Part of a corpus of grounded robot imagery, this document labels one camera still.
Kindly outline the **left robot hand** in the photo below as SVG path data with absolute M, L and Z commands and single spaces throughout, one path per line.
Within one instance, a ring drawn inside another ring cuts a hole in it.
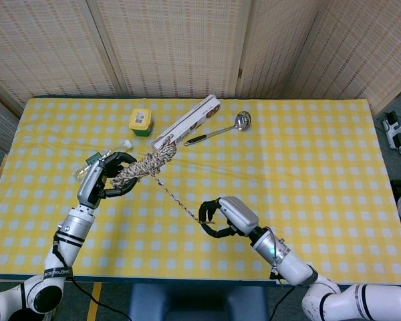
M 136 159 L 125 152 L 113 152 L 111 155 L 97 160 L 81 183 L 77 194 L 79 204 L 90 209 L 97 209 L 102 199 L 129 193 L 136 184 L 136 178 L 124 183 L 123 187 L 105 189 L 105 185 L 107 179 L 116 178 L 123 171 L 122 163 L 131 165 L 135 162 Z

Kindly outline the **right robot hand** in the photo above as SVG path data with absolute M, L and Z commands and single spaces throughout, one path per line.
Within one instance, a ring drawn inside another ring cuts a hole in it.
M 219 231 L 210 227 L 216 210 L 226 217 L 228 223 L 227 228 Z M 198 210 L 198 220 L 204 231 L 214 238 L 235 234 L 248 237 L 259 226 L 258 216 L 235 196 L 219 197 L 203 202 Z

